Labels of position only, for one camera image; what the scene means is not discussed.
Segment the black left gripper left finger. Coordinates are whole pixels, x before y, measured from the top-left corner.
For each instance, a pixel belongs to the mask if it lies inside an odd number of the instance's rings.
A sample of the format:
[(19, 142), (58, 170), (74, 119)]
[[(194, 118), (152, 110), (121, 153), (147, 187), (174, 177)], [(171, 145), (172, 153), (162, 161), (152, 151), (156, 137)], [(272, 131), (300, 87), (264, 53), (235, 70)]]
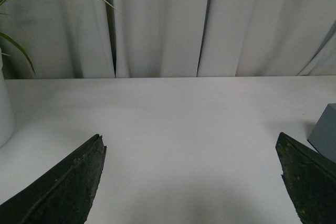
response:
[(1, 204), (1, 223), (85, 223), (107, 148), (96, 134)]

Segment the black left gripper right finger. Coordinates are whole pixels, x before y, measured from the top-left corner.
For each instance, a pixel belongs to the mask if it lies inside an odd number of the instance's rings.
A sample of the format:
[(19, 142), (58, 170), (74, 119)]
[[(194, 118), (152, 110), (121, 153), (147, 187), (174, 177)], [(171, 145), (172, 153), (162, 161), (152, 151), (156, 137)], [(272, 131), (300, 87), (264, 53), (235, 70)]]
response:
[(335, 223), (335, 162), (281, 132), (282, 179), (302, 223)]

